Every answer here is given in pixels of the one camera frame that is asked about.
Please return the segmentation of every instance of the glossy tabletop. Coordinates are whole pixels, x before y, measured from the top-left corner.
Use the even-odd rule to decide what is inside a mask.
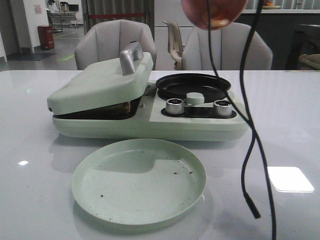
[[[71,191],[73,173],[89,154],[118,140],[66,137],[54,128],[47,97],[77,73],[0,72],[1,240],[271,239],[269,200],[256,146],[247,166],[246,185],[260,219],[253,218],[241,190],[250,131],[230,142],[176,141],[196,154],[207,172],[202,198],[176,223],[129,233],[111,229],[86,213]],[[150,80],[174,73],[177,71],[154,71]],[[219,73],[240,96],[239,73]],[[313,188],[300,186],[292,191],[284,186],[279,191],[272,184],[277,239],[319,239],[320,72],[246,71],[244,79],[268,165],[299,169]],[[295,176],[278,175],[280,183],[287,178],[294,180]]]

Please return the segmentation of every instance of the trash bin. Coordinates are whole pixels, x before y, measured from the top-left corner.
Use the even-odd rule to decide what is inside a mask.
[[[52,27],[48,25],[38,26],[38,34],[40,40],[40,46],[42,50],[49,50],[55,47],[54,35]]]

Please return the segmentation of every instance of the cable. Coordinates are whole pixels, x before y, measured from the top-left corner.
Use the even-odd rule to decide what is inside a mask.
[[[244,116],[244,114],[239,111],[238,107],[235,105],[235,103],[232,101],[232,99],[230,98],[228,92],[225,90],[225,95],[228,99],[228,101],[231,103],[231,105],[233,106],[233,108],[236,110],[236,112],[242,117],[242,119],[249,125],[249,127],[252,130],[252,137],[251,137],[251,142],[248,148],[248,151],[246,153],[246,156],[244,158],[243,164],[242,164],[242,169],[241,169],[241,188],[242,188],[242,192],[243,192],[243,196],[245,198],[245,201],[247,203],[247,205],[249,206],[253,216],[257,219],[260,218],[261,215],[257,209],[257,207],[255,206],[253,200],[251,199],[251,197],[249,196],[249,194],[246,191],[246,184],[245,184],[245,173],[246,173],[246,167],[247,167],[247,163],[248,160],[250,158],[250,155],[252,153],[253,147],[255,145],[255,142],[257,141],[258,143],[258,147],[259,147],[259,151],[260,151],[260,155],[262,158],[262,163],[263,163],[263,170],[264,170],[264,176],[265,176],[265,180],[266,180],[266,185],[267,185],[267,192],[268,192],[268,198],[269,198],[269,205],[270,205],[270,212],[271,212],[271,225],[272,225],[272,240],[276,240],[276,236],[277,236],[277,221],[276,221],[276,211],[275,211],[275,205],[274,205],[274,200],[273,200],[273,194],[272,194],[272,188],[271,188],[271,183],[270,183],[270,179],[268,176],[268,164],[267,164],[267,158],[265,155],[265,151],[263,149],[263,145],[261,142],[261,139],[256,131],[252,116],[251,116],[251,112],[250,112],[250,108],[249,108],[249,102],[248,102],[248,98],[247,98],[247,94],[246,94],[246,90],[245,90],[245,84],[244,84],[244,69],[245,69],[245,64],[246,64],[246,58],[248,55],[248,51],[249,51],[249,47],[252,41],[252,38],[256,32],[256,28],[257,28],[257,24],[259,21],[259,17],[260,17],[260,13],[262,11],[262,6],[264,4],[264,0],[259,0],[258,2],[258,6],[254,15],[254,19],[252,22],[252,26],[250,28],[244,49],[243,49],[243,53],[242,53],[242,58],[241,58],[241,62],[240,62],[240,71],[239,71],[239,81],[240,81],[240,88],[241,88],[241,93],[242,93],[242,97],[243,97],[243,102],[244,102],[244,106],[245,106],[245,112],[247,117]],[[211,9],[210,9],[210,3],[209,0],[206,0],[206,5],[207,5],[207,9],[208,9],[208,47],[209,47],[209,56],[210,56],[210,62],[211,62],[211,66],[212,69],[214,71],[215,76],[217,77],[217,79],[219,79],[219,75],[216,69],[216,66],[214,64],[213,61],[213,55],[212,55],[212,43],[211,43]]]

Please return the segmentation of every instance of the chair backrest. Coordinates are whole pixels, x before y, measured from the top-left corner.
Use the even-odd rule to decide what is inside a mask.
[[[250,26],[233,22],[211,31],[213,61],[217,70],[239,70]],[[245,70],[270,70],[272,50],[255,32],[245,62]],[[209,57],[208,31],[194,27],[182,55],[184,70],[212,70]]]
[[[180,28],[176,22],[163,21],[168,26],[168,53],[176,62],[182,62],[183,44]]]
[[[105,21],[94,25],[74,50],[76,66],[83,70],[93,63],[119,58],[120,51],[137,41],[149,52],[156,66],[157,51],[151,30],[142,22],[125,19]]]

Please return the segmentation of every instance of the knob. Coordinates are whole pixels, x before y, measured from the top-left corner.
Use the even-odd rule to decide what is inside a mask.
[[[184,101],[179,98],[170,98],[165,103],[165,111],[167,114],[180,115],[185,112]]]
[[[205,97],[200,92],[188,92],[185,101],[187,104],[203,104],[205,102]]]
[[[213,102],[213,109],[220,117],[229,117],[232,114],[232,105],[227,100],[217,100]]]

